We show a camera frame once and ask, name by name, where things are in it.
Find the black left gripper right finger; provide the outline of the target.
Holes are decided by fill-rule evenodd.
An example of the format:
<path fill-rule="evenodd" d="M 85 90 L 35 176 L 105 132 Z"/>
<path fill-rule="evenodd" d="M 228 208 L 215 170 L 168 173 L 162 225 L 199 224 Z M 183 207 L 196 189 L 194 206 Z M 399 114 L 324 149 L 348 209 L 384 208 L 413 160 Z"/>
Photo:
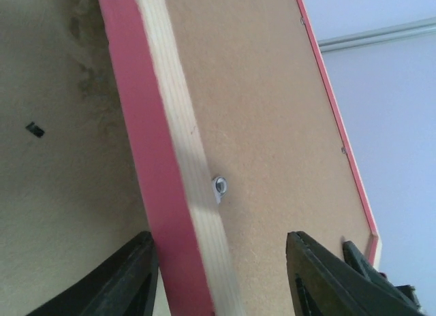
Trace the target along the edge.
<path fill-rule="evenodd" d="M 296 315 L 420 315 L 410 285 L 366 280 L 303 231 L 286 241 L 287 276 Z"/>

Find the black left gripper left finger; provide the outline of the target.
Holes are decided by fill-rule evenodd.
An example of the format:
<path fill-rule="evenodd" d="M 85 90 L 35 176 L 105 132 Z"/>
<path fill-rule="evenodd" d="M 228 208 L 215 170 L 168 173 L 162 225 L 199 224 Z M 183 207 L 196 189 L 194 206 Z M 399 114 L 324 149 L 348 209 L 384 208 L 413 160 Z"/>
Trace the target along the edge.
<path fill-rule="evenodd" d="M 30 315 L 152 315 L 158 270 L 153 237 L 140 232 Z"/>

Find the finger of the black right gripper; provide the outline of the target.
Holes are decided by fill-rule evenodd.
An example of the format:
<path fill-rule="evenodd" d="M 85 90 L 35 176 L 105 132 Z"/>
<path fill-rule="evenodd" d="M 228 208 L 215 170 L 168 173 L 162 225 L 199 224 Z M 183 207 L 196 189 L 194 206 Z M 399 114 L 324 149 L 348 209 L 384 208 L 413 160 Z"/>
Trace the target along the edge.
<path fill-rule="evenodd" d="M 374 269 L 351 240 L 342 243 L 342 250 L 345 263 L 362 275 L 366 280 L 378 285 L 388 284 L 387 276 Z"/>

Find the pink wooden photo frame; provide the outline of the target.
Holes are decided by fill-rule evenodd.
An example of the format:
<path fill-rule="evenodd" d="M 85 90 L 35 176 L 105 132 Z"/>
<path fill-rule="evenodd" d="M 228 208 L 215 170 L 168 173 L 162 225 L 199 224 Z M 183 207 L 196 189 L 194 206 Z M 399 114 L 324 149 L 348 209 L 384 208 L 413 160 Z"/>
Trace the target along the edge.
<path fill-rule="evenodd" d="M 303 0 L 99 0 L 173 315 L 293 315 L 302 230 L 381 242 Z"/>

